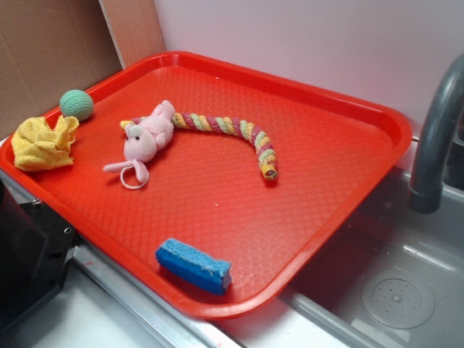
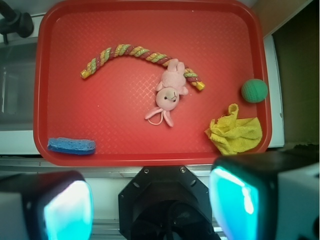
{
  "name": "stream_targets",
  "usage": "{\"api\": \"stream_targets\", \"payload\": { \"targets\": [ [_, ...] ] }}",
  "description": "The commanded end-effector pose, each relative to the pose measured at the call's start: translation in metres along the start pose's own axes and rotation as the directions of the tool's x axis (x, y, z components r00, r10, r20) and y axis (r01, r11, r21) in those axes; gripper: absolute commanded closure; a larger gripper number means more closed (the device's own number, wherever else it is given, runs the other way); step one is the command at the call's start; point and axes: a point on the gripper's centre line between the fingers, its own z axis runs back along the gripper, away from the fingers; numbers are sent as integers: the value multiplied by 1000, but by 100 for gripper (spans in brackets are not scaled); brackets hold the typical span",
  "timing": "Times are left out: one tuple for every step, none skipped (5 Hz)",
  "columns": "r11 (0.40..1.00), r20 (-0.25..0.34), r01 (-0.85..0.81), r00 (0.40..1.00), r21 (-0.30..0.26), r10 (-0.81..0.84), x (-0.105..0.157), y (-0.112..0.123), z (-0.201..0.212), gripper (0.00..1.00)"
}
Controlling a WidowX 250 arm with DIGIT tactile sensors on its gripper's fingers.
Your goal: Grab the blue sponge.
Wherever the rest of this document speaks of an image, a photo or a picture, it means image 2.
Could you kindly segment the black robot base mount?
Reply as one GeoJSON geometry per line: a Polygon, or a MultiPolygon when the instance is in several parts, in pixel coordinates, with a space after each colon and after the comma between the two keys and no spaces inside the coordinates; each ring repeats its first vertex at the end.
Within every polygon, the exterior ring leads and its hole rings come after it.
{"type": "Polygon", "coordinates": [[[185,166],[146,166],[118,194],[127,240],[219,240],[209,189],[185,166]]]}

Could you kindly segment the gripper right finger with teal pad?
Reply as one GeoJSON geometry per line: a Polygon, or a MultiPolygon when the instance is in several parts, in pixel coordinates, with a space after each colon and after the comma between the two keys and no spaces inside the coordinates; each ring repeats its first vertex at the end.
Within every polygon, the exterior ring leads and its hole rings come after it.
{"type": "Polygon", "coordinates": [[[319,176],[308,150],[221,156],[209,175],[213,215],[229,240],[317,240],[319,176]]]}

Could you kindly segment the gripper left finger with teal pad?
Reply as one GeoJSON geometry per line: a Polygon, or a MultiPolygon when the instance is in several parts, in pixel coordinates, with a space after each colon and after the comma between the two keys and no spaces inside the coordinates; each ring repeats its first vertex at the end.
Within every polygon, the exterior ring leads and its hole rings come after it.
{"type": "Polygon", "coordinates": [[[81,173],[20,173],[0,178],[2,240],[88,240],[93,194],[81,173]]]}

